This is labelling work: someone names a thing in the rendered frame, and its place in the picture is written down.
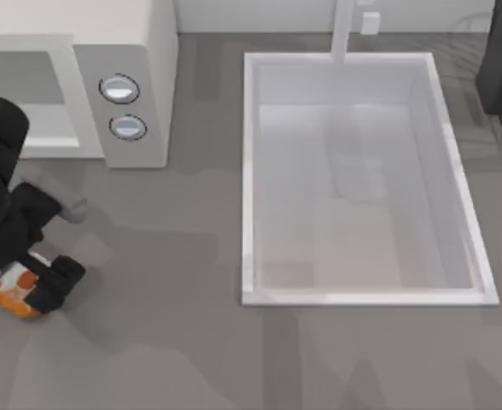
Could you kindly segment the orange and white can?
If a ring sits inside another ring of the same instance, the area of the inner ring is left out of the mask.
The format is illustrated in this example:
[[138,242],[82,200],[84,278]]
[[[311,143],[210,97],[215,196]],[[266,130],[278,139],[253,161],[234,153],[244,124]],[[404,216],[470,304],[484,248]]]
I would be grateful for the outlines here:
[[21,319],[35,319],[42,315],[24,299],[36,287],[38,275],[19,262],[3,269],[0,275],[0,307]]

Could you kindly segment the pale microwave oven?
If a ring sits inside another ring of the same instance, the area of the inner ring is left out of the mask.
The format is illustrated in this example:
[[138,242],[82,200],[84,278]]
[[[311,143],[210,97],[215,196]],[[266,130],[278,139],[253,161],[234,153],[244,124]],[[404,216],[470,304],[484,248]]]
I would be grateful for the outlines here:
[[[0,97],[30,120],[26,159],[102,159],[111,168],[162,168],[168,159],[178,66],[173,0],[0,0]],[[114,104],[101,79],[134,79],[139,98]],[[147,126],[115,137],[112,118]]]

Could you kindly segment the white wall socket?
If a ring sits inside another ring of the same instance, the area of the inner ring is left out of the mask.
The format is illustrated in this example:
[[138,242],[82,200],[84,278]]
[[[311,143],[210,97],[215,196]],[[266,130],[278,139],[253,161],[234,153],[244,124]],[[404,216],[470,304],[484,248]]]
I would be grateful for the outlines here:
[[379,12],[364,12],[362,14],[360,33],[362,35],[377,35],[380,32],[381,14]]

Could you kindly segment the round grey microwave knob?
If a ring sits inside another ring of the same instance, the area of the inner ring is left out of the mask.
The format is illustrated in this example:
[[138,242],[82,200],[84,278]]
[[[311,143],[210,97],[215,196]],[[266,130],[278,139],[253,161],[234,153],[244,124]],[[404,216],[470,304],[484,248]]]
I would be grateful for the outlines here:
[[135,115],[122,115],[112,118],[108,124],[110,132],[121,140],[136,141],[147,133],[145,122]]
[[100,94],[114,104],[133,103],[140,96],[138,83],[122,73],[101,79],[98,87]]

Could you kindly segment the white sink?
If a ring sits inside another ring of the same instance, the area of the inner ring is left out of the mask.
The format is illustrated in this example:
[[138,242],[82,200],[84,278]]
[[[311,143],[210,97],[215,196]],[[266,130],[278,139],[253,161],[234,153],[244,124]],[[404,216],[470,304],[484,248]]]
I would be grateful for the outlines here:
[[245,306],[496,306],[429,52],[244,56]]

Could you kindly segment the tall white tap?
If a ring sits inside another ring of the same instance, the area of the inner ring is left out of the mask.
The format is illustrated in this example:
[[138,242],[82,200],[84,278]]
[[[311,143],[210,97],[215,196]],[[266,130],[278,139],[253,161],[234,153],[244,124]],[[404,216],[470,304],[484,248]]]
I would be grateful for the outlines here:
[[342,64],[347,54],[347,43],[352,28],[355,0],[336,0],[330,56],[335,64]]

